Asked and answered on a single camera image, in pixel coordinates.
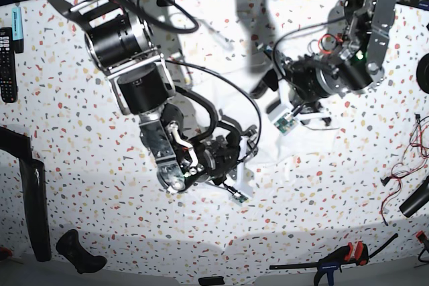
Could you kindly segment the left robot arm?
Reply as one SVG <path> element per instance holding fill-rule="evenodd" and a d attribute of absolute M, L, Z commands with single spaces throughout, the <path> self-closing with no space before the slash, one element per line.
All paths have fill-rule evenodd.
<path fill-rule="evenodd" d="M 363 94 L 379 86 L 384 78 L 383 62 L 389 31 L 395 21 L 397 0 L 345 0 L 343 15 L 329 23 L 345 22 L 331 50 L 303 55 L 295 60 L 280 52 L 283 35 L 263 51 L 271 56 L 276 73 L 279 104 L 268 114 L 280 131 L 296 121 L 325 116 L 318 112 L 319 100 L 349 92 Z"/>

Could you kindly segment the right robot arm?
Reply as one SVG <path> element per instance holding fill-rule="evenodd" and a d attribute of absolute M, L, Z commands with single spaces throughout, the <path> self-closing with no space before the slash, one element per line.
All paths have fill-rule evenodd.
<path fill-rule="evenodd" d="M 245 160 L 257 152 L 260 127 L 240 131 L 219 119 L 203 96 L 176 86 L 166 59 L 153 43 L 153 27 L 177 34 L 198 29 L 177 28 L 150 16 L 134 0 L 47 0 L 84 32 L 86 50 L 109 81 L 124 115 L 139 117 L 140 138 L 157 166 L 167 191 L 183 193 L 206 183 L 244 202 L 253 195 L 245 181 Z M 181 94 L 209 116 L 208 128 L 184 135 L 184 115 L 171 100 Z"/>

